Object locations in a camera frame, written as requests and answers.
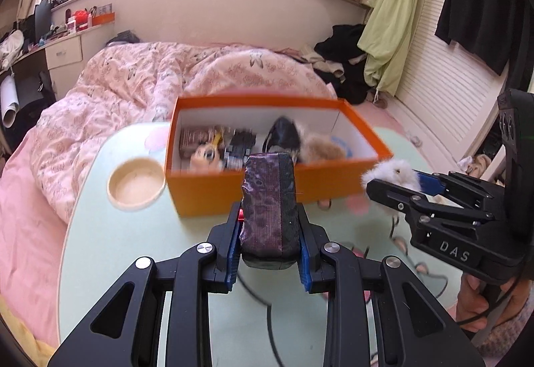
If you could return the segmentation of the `red container on sill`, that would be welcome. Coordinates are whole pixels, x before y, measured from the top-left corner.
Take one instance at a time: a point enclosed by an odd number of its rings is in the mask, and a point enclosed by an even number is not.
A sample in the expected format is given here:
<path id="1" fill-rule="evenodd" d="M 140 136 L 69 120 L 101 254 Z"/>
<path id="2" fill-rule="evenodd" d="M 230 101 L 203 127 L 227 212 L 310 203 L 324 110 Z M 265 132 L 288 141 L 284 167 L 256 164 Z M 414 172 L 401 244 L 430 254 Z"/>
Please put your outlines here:
<path id="1" fill-rule="evenodd" d="M 89 21 L 89 12 L 85 9 L 82 10 L 76 10 L 72 17 L 75 20 L 76 29 L 81 30 L 83 28 L 88 27 L 88 21 Z"/>

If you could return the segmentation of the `brown playing card box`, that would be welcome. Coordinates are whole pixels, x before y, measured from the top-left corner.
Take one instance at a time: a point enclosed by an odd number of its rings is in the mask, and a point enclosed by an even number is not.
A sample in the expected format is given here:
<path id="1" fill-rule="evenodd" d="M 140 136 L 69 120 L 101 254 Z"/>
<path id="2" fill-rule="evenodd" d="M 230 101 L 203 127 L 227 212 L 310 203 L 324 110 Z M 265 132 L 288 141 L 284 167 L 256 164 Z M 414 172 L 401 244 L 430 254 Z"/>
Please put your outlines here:
<path id="1" fill-rule="evenodd" d="M 224 147 L 224 129 L 222 127 L 184 127 L 179 136 L 179 155 L 191 158 L 200 145 L 212 144 L 218 150 Z"/>

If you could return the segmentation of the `white drawer desk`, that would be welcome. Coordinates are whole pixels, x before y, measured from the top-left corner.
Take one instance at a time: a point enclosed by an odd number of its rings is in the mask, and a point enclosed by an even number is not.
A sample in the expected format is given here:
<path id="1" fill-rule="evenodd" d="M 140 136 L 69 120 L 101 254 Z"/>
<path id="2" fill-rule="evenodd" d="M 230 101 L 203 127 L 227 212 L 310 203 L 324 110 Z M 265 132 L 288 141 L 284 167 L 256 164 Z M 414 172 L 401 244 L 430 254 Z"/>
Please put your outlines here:
<path id="1" fill-rule="evenodd" d="M 62 99 L 73 88 L 89 59 L 115 34 L 113 23 L 96 25 L 37 46 L 27 53 L 19 50 L 11 67 L 1 69 L 1 80 L 9 75 L 16 79 L 37 76 L 43 71 L 55 99 Z"/>

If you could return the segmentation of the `white helmet doll figure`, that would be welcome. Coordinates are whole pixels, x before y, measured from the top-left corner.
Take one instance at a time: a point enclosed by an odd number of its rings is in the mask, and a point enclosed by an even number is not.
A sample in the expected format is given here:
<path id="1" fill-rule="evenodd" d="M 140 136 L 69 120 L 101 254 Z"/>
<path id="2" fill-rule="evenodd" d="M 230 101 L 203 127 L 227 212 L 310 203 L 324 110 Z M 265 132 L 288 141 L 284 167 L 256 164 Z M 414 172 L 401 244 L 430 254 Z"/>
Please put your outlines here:
<path id="1" fill-rule="evenodd" d="M 223 136 L 217 133 L 214 138 L 200 145 L 190 158 L 190 169 L 196 172 L 213 173 L 223 170 L 219 144 Z"/>

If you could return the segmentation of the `black lace satin cloth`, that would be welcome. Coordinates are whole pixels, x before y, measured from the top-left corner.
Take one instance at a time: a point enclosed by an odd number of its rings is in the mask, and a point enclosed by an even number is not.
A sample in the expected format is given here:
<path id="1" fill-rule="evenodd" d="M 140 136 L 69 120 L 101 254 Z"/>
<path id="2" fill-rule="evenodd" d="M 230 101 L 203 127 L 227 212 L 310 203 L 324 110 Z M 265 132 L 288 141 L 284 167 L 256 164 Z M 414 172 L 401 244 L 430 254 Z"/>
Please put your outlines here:
<path id="1" fill-rule="evenodd" d="M 300 156 L 300 147 L 300 134 L 295 123 L 291 119 L 281 116 L 275 120 L 263 141 L 262 152 L 287 153 L 296 164 Z"/>

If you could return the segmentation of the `black hanging garment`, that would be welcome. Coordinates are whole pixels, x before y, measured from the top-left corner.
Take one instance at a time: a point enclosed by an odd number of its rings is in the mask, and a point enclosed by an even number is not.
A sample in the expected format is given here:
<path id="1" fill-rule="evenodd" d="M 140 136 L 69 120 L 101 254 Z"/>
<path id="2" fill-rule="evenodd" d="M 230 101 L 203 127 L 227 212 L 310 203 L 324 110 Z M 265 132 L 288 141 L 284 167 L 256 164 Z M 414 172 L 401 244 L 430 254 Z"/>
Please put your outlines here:
<path id="1" fill-rule="evenodd" d="M 445 43 L 459 43 L 498 75 L 507 70 L 508 88 L 529 88 L 533 73 L 529 0 L 445 0 L 435 35 Z"/>

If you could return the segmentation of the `green toy car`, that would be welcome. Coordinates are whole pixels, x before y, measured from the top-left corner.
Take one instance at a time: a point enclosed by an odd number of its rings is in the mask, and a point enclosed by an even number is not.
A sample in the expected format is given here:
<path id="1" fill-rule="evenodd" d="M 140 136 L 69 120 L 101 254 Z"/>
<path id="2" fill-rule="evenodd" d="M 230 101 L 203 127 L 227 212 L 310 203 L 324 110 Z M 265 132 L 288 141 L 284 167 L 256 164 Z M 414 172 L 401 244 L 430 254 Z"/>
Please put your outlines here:
<path id="1" fill-rule="evenodd" d="M 252 154 L 256 135 L 251 130 L 236 129 L 225 147 L 224 163 L 227 170 L 241 170 Z"/>

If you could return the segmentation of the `black clothes pile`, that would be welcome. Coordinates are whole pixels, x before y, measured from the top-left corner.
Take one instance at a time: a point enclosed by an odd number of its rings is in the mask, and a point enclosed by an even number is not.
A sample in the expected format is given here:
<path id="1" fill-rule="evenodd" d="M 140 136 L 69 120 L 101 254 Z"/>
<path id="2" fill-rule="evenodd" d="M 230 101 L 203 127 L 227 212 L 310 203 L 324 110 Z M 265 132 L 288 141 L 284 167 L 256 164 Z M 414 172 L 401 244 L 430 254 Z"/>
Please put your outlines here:
<path id="1" fill-rule="evenodd" d="M 313 48 L 328 66 L 336 67 L 335 71 L 322 71 L 313 66 L 314 71 L 351 105 L 363 103 L 370 90 L 364 78 L 366 53 L 357 46 L 364 29 L 364 24 L 334 25 L 332 36 Z"/>

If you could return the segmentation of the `black leather pouch red clasp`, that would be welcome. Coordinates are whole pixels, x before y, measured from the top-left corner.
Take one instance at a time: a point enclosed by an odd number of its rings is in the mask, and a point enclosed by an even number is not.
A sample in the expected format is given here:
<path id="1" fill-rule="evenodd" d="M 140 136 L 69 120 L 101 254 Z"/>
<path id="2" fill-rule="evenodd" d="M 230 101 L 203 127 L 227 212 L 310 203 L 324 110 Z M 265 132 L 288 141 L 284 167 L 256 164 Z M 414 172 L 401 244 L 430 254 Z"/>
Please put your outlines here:
<path id="1" fill-rule="evenodd" d="M 300 256 L 294 165 L 287 153 L 251 155 L 242 185 L 244 222 L 239 235 L 244 263 L 279 270 Z"/>

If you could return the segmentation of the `knitted speckled right sleeve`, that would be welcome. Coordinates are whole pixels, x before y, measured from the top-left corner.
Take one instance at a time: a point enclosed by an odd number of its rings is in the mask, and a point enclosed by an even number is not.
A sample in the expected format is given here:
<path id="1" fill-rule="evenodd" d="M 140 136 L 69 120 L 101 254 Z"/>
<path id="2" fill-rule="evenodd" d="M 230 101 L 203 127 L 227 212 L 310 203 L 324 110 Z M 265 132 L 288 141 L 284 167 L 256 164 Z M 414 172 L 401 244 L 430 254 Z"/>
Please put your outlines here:
<path id="1" fill-rule="evenodd" d="M 478 346 L 481 355 L 488 358 L 501 358 L 504 356 L 518 339 L 532 311 L 533 307 L 526 303 L 517 316 L 496 326 L 488 338 Z"/>

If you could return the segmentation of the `white fluffy fur ball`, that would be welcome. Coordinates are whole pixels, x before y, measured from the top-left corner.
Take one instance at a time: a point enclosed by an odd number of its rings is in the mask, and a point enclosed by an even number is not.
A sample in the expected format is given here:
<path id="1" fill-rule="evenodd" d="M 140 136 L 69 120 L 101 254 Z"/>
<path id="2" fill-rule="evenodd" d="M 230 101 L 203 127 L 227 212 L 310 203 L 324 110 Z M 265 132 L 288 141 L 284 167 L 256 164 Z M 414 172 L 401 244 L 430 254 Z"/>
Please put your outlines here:
<path id="1" fill-rule="evenodd" d="M 362 174 L 363 189 L 366 190 L 367 184 L 375 179 L 391 182 L 412 191 L 422 191 L 418 174 L 404 159 L 390 158 L 375 164 L 373 168 Z"/>

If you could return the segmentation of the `brown bear plush toy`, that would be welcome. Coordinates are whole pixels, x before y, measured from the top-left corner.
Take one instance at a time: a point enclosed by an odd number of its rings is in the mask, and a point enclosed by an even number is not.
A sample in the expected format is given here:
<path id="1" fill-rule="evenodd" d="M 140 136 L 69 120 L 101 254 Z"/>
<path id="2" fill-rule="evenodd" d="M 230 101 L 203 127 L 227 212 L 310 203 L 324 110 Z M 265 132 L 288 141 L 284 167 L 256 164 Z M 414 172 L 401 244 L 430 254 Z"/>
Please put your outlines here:
<path id="1" fill-rule="evenodd" d="M 342 140 L 341 138 L 337 136 L 332 136 L 331 140 L 344 150 L 346 154 L 346 158 L 353 158 L 353 152 L 350 146 L 344 140 Z"/>

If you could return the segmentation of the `rolled white paper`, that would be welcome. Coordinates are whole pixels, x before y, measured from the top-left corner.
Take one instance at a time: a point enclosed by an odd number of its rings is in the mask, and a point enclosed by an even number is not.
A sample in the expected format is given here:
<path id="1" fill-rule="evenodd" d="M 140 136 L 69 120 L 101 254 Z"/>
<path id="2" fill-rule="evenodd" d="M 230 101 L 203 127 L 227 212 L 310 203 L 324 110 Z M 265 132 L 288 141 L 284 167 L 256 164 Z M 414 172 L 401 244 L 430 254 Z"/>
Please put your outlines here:
<path id="1" fill-rule="evenodd" d="M 0 91 L 1 120 L 3 126 L 9 128 L 14 125 L 16 115 L 20 108 L 16 84 L 12 74 L 3 79 Z"/>

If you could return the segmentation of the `brown fluffy fur ball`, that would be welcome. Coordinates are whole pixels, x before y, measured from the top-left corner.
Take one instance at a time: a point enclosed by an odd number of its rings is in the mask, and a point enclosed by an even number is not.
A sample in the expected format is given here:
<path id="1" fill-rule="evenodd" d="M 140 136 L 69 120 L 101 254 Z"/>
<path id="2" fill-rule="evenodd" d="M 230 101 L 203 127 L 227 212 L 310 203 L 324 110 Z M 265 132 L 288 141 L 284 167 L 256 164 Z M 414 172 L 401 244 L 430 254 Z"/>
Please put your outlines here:
<path id="1" fill-rule="evenodd" d="M 299 158 L 302 163 L 341 160 L 346 157 L 346 151 L 330 136 L 316 133 L 306 133 L 300 136 Z"/>

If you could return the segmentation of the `light green hanging cloth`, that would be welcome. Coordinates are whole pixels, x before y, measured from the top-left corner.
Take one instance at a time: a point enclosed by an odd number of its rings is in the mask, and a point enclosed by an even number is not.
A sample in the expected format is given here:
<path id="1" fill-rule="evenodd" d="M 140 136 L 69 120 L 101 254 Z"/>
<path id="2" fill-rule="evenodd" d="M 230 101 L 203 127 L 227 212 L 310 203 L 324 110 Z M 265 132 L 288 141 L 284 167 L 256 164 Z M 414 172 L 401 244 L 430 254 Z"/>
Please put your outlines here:
<path id="1" fill-rule="evenodd" d="M 418 0 L 367 0 L 371 8 L 357 47 L 366 54 L 364 79 L 393 97 L 407 59 Z"/>

